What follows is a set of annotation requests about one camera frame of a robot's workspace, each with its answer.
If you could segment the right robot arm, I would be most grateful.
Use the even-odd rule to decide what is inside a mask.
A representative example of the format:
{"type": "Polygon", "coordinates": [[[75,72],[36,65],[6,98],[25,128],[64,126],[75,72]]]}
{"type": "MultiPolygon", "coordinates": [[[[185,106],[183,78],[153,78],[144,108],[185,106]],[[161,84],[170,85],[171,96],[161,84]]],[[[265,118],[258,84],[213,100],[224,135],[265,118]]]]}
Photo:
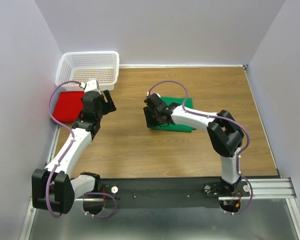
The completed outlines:
{"type": "Polygon", "coordinates": [[[172,102],[167,104],[157,93],[148,94],[143,108],[148,128],[160,125],[183,125],[207,132],[212,148],[220,155],[220,191],[231,196],[238,190],[240,153],[244,132],[228,111],[209,113],[172,102]]]}

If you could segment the green t shirt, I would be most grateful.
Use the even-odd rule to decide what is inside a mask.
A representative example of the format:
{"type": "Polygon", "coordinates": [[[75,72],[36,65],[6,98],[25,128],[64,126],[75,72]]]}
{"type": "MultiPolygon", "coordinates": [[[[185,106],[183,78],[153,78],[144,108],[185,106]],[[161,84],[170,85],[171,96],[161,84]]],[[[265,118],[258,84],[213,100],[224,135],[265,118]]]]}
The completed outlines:
{"type": "MultiPolygon", "coordinates": [[[[182,104],[184,101],[184,98],[177,98],[177,97],[168,97],[168,96],[162,96],[161,99],[167,104],[171,103],[177,103],[182,104]]],[[[193,108],[193,101],[192,98],[188,98],[185,102],[185,107],[192,109],[193,108]]],[[[163,131],[171,131],[171,132],[183,132],[183,133],[191,133],[196,128],[190,127],[187,125],[182,124],[161,124],[159,126],[152,126],[150,127],[152,130],[163,130],[163,131]]]]}

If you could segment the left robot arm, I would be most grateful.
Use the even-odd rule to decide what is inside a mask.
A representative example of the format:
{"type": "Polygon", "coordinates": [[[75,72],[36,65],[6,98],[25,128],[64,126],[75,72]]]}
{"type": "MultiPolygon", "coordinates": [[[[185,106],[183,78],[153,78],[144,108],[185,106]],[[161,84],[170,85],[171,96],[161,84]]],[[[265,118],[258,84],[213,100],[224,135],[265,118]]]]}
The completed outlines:
{"type": "Polygon", "coordinates": [[[85,194],[94,198],[102,191],[98,174],[84,172],[74,179],[71,175],[100,130],[103,116],[116,111],[116,106],[108,90],[88,91],[81,101],[83,108],[69,129],[65,144],[44,169],[36,169],[31,176],[32,206],[49,211],[55,218],[67,214],[75,199],[85,194]]]}

